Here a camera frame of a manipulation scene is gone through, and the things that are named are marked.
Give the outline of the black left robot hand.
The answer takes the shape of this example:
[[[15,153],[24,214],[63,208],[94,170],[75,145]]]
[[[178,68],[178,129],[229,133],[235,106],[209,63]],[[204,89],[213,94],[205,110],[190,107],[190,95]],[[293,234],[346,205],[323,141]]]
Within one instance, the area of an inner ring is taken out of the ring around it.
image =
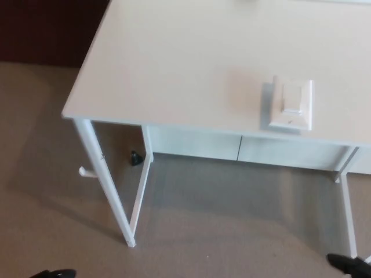
[[[75,278],[75,269],[43,270],[30,278]]]

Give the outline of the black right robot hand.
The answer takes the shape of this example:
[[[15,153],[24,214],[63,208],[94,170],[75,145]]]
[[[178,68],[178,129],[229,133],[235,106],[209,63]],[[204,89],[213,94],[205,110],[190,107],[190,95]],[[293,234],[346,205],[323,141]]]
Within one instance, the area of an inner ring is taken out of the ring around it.
[[[370,277],[370,264],[360,257],[351,258],[345,255],[326,255],[328,263],[335,269],[351,277]]]

